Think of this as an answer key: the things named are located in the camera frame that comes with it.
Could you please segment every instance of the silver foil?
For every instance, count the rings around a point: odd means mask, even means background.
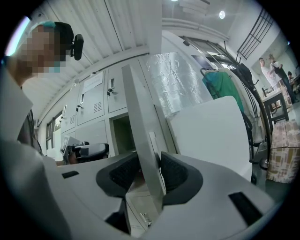
[[[179,53],[171,52],[143,57],[165,117],[183,108],[211,101],[212,97],[196,73]]]

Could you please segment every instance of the locker vent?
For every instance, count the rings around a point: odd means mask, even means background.
[[[102,102],[98,102],[94,104],[94,113],[102,110]]]
[[[73,124],[75,122],[75,115],[73,115],[72,117],[70,117],[70,124]]]

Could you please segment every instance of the desk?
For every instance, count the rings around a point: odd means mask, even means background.
[[[281,106],[282,106],[282,114],[277,116],[277,117],[271,117],[271,114],[273,115],[277,109],[274,111],[274,112],[270,112],[270,105],[272,105],[273,103],[276,103],[277,101],[280,101],[281,102]],[[289,116],[288,116],[288,113],[287,113],[287,108],[286,108],[286,105],[285,105],[285,100],[283,98],[283,95],[282,95],[282,91],[280,89],[278,89],[277,91],[273,91],[271,92],[267,97],[263,98],[262,99],[262,102],[263,102],[263,105],[266,109],[266,112],[267,112],[267,116],[268,116],[268,120],[269,120],[269,125],[270,125],[270,131],[271,131],[271,134],[273,132],[273,122],[274,124],[282,119],[285,119],[286,121],[289,120]]]
[[[281,89],[277,89],[270,93],[267,93],[267,96],[265,98],[262,98],[262,102],[265,102],[265,101],[277,96],[280,93],[282,93]],[[281,107],[280,101],[277,101],[276,103],[271,104],[271,106],[272,106],[272,111],[274,109],[280,108]]]

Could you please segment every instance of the face mask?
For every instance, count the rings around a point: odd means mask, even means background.
[[[54,67],[48,68],[49,73],[60,73],[60,62],[56,61]]]

